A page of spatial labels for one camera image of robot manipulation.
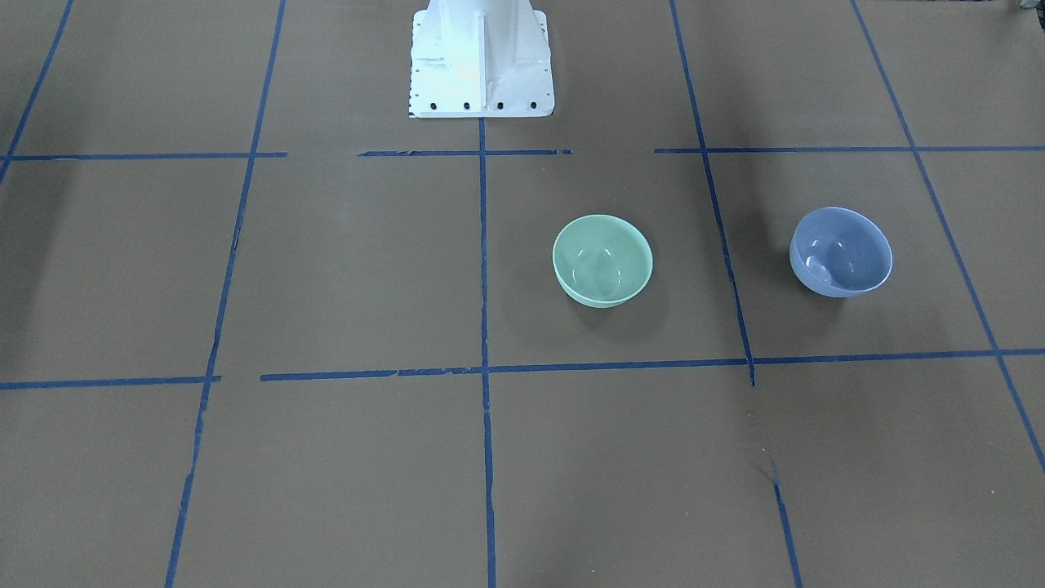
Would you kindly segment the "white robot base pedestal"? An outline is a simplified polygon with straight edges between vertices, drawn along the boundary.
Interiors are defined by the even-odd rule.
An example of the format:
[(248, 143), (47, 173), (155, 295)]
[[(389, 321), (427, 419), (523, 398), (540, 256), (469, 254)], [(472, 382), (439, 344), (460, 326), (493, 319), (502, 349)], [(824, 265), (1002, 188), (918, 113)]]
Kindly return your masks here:
[(411, 19), (408, 115), (548, 117), (549, 23), (530, 1), (429, 1)]

